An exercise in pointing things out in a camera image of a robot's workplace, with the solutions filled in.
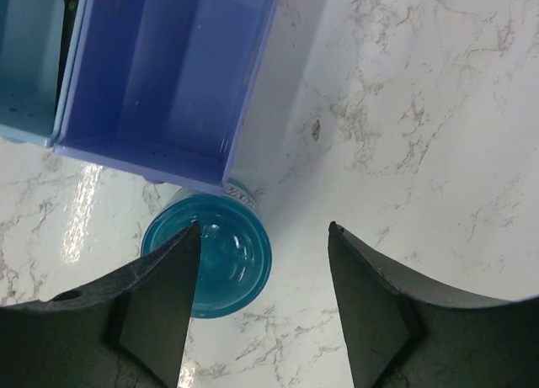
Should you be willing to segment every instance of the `screw hole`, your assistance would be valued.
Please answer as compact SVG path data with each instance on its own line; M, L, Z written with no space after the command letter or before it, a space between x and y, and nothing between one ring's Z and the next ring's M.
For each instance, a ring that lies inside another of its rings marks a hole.
M59 301L68 301L68 300L75 300L76 298L83 295L83 292L81 290L69 290L64 293L61 293L54 297L52 300L55 302Z

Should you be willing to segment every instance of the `countertop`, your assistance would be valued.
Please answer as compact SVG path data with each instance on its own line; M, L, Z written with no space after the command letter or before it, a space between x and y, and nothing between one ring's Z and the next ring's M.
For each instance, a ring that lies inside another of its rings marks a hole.
M280 0L235 157L274 250L181 388L351 388L330 221L465 290L539 293L539 0ZM1 305L139 255L177 187L0 141Z

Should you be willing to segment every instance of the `blue cup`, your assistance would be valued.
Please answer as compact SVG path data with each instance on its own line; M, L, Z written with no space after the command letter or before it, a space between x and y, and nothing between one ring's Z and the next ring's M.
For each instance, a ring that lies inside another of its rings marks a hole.
M271 246L253 197L229 184L222 197L181 189L150 224L142 240L145 255L193 221L202 247L191 316L217 318L239 311L264 288L271 270Z

